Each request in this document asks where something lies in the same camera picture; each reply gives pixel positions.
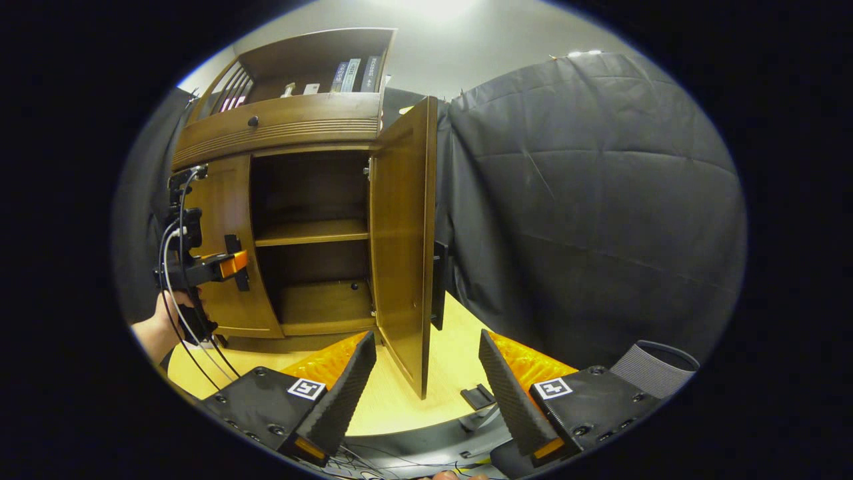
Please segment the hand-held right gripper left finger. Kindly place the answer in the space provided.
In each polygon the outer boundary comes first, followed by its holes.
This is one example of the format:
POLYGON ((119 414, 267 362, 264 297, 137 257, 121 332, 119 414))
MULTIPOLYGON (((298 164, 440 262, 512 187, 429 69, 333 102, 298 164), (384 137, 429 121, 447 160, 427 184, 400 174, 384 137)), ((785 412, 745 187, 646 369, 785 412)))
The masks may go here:
POLYGON ((325 467, 347 434, 375 363, 374 332, 360 332, 280 371, 254 367, 200 405, 266 449, 325 467))

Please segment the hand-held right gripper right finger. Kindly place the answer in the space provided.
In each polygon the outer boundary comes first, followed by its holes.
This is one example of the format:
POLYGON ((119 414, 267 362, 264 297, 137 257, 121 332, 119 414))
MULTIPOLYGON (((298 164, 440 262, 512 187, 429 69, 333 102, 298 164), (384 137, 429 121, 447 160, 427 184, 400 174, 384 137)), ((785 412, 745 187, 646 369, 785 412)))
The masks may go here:
POLYGON ((534 467, 615 440, 662 402, 609 368, 569 367, 489 330, 478 358, 518 452, 534 467))

